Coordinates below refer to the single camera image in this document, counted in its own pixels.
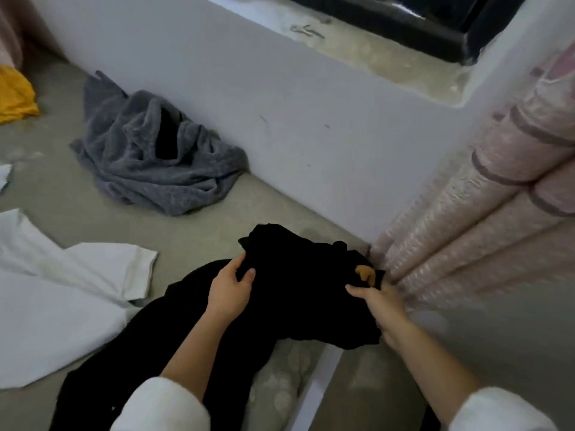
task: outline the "floor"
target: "floor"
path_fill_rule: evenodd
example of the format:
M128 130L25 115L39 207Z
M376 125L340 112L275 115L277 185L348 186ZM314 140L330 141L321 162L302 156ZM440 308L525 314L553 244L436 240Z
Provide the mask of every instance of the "floor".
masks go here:
M39 118L0 126L0 161L13 163L0 211L22 208L62 247L79 242L128 242L159 251L152 297L205 263L240 253L237 239L275 222L317 241L366 244L314 212L245 174L222 202L177 218L116 203L101 194L68 144L82 136L85 74L37 49L25 75L37 93ZM0 391L0 429L47 430L66 372L20 390ZM416 430L421 396L397 357L385 347L346 352L312 425L314 431Z

